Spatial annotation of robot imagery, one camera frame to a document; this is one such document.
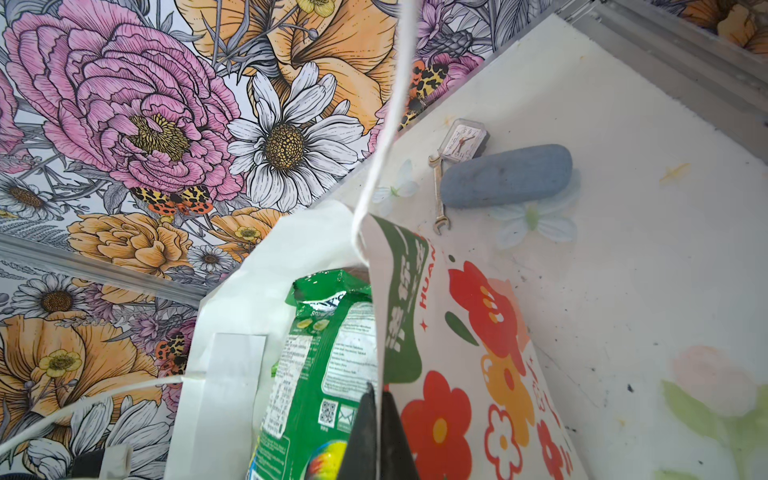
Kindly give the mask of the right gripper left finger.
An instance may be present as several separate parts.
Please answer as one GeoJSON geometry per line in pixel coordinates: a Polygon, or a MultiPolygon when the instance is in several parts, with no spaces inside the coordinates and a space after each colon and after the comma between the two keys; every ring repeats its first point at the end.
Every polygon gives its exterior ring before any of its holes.
{"type": "Polygon", "coordinates": [[[378,411],[371,383],[360,400],[338,480],[375,480],[378,461],[378,411]]]}

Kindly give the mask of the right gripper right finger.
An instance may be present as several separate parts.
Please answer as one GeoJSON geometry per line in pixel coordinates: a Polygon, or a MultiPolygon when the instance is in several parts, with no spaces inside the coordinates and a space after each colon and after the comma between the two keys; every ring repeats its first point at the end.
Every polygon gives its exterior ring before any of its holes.
{"type": "Polygon", "coordinates": [[[382,393],[379,428],[379,479],[419,479],[394,397],[388,391],[382,393]]]}

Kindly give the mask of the green yellow candy bag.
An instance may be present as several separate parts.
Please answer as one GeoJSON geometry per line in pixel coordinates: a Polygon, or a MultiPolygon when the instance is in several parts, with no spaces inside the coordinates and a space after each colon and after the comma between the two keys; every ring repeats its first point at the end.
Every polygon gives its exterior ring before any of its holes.
{"type": "Polygon", "coordinates": [[[296,280],[250,479],[335,479],[363,395],[377,383],[370,285],[345,270],[296,280]]]}

